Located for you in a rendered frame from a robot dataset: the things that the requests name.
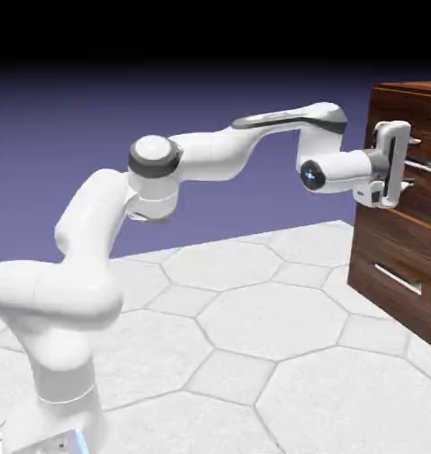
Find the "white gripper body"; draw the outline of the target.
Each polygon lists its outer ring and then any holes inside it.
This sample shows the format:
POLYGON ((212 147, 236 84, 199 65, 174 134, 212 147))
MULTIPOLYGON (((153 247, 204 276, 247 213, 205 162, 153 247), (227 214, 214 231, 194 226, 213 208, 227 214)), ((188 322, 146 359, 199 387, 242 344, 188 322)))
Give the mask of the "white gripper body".
POLYGON ((372 172, 384 178, 381 208, 393 208, 399 202, 410 131, 407 121, 380 121, 374 127, 372 172))

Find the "dark wood drawer front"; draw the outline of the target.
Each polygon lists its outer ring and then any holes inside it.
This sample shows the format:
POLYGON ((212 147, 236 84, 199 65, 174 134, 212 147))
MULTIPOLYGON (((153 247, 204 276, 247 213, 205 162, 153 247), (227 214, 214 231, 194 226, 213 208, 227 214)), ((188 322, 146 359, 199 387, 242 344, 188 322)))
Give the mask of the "dark wood drawer front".
POLYGON ((349 285, 431 345, 431 225, 400 213, 357 207, 349 285), (377 262, 422 284, 422 295, 377 271, 377 262))
MULTIPOLYGON (((372 144, 372 130, 379 121, 402 120, 411 124, 418 145, 408 149, 412 158, 431 162, 431 81, 384 82, 372 89, 364 144, 372 144)), ((408 166, 405 175, 414 185, 401 196, 396 209, 431 225, 431 172, 408 166)))

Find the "dark wood cabinet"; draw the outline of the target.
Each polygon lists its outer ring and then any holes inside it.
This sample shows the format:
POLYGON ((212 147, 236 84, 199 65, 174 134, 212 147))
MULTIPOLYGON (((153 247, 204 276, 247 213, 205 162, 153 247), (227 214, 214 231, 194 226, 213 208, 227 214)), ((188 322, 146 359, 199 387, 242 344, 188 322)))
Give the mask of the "dark wood cabinet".
MULTIPOLYGON (((411 124, 408 154, 431 163, 431 81, 384 82, 371 92, 365 145, 379 121, 411 124)), ((413 184, 389 210, 357 206, 349 285, 431 345, 431 171, 407 166, 413 184)))

